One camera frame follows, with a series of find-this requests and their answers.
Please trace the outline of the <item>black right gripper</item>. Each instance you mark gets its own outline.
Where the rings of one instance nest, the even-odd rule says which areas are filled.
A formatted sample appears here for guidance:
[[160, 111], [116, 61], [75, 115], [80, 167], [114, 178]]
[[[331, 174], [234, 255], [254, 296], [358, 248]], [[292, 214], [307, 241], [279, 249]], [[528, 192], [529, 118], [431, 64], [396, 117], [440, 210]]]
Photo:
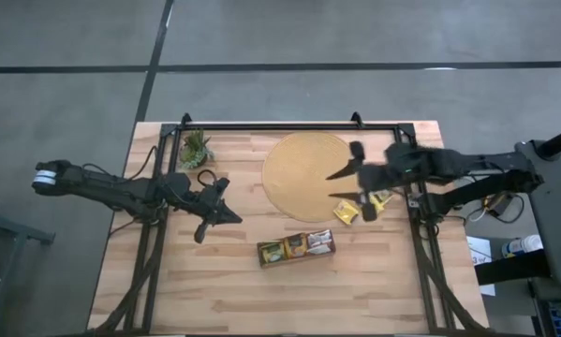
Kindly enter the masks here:
[[376, 206], [370, 194], [375, 191], [405, 186], [418, 179], [416, 160], [412, 158], [414, 147], [406, 143], [394, 143], [385, 151], [387, 163], [384, 165], [364, 164], [363, 145], [359, 141], [349, 143], [352, 159], [347, 164], [329, 175], [326, 180], [336, 180], [357, 174], [361, 192], [332, 193], [330, 197], [348, 199], [359, 203], [365, 222], [377, 219]]

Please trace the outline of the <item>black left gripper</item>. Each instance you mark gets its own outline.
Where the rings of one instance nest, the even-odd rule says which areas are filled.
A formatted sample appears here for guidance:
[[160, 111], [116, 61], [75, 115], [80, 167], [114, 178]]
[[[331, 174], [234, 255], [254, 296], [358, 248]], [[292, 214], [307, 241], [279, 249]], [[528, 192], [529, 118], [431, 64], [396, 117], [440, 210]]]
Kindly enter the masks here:
[[243, 219], [234, 212], [227, 204], [222, 195], [229, 185], [227, 178], [215, 180], [213, 183], [202, 183], [203, 189], [199, 193], [197, 206], [195, 208], [202, 222], [197, 227], [194, 240], [202, 243], [208, 226], [220, 226], [226, 224], [241, 224]]

